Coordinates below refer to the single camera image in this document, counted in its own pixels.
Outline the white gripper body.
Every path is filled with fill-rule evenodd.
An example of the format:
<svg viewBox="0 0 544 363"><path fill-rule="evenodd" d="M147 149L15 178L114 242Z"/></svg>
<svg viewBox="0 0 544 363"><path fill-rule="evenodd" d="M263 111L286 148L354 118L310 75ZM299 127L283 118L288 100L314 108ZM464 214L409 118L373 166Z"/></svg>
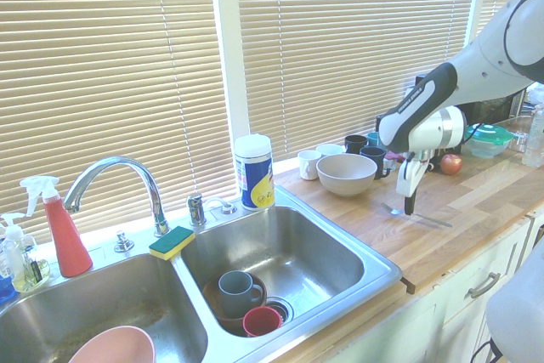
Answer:
<svg viewBox="0 0 544 363"><path fill-rule="evenodd" d="M398 172L396 192L404 197L413 196L425 172L425 161L406 159Z"/></svg>

